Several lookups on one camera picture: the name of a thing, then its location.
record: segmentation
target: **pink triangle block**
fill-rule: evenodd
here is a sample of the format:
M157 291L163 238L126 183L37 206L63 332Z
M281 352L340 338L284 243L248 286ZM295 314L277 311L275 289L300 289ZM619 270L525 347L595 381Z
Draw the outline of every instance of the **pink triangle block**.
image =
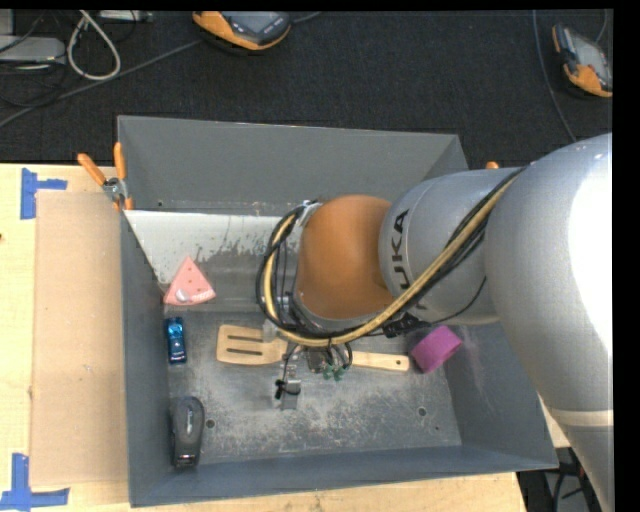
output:
M192 306L213 299L216 292L195 262L187 256L171 286L164 294L163 302L173 306Z

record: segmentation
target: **orange device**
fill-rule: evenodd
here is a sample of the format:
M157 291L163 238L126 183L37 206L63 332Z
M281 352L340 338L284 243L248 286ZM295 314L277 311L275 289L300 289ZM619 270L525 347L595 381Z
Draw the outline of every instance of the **orange device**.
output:
M600 96L613 96L613 76L607 57L595 43L558 23L552 29L556 52L564 60L563 69L572 84Z
M193 21L210 42L257 51L275 46L291 29L285 12L194 11Z

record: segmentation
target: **cardboard sheet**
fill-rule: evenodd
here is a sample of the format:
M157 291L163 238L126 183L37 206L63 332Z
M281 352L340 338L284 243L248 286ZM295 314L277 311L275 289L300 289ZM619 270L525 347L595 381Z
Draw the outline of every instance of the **cardboard sheet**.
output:
M118 214L38 192L30 483L126 481Z

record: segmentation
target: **yellow cable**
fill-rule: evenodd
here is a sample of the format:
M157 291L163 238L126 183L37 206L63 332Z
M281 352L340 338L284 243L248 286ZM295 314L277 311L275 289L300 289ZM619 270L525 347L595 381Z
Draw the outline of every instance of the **yellow cable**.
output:
M374 331L378 327L380 327L384 322L386 322L389 318L395 315L416 293L420 291L420 289L429 282L429 280L433 277L433 275L444 265L453 254L462 247L469 236L473 233L473 231L482 223L491 210L496 205L498 200L502 197L505 190L513 183L517 176L511 178L507 183L505 183L502 188L500 188L493 197L491 197L485 205L478 210L478 213L474 215L469 223L458 233L458 235L451 241L451 243L445 247L445 249L438 255L438 257L427 267L427 269L414 281L414 283L407 288L398 298L396 298L385 310L383 310L380 314L378 314L375 318L369 320L366 324L360 326L356 330L343 334L340 336L336 336L335 338L307 338L305 336L300 336L292 331L287 331L285 329L278 328L277 334L283 338L288 339L289 341L298 343L300 345L306 345L308 347L326 347L331 340L332 345L339 345L341 343L349 343L361 336L369 334ZM289 217L287 221L283 222L283 225L278 230L278 232L274 236L274 243L279 241L280 236L284 232L284 230L293 222L294 216ZM271 254L265 263L264 269L264 277L263 277L263 286L265 290L265 306L270 315L276 317L276 310L271 299L271 271L273 268L273 260L275 258L275 254Z

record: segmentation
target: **black mouse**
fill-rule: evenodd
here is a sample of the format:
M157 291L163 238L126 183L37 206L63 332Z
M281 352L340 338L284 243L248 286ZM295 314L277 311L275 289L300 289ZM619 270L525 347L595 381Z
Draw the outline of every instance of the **black mouse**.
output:
M194 396L176 399L171 406L171 463L177 468L194 467L200 459L204 406Z

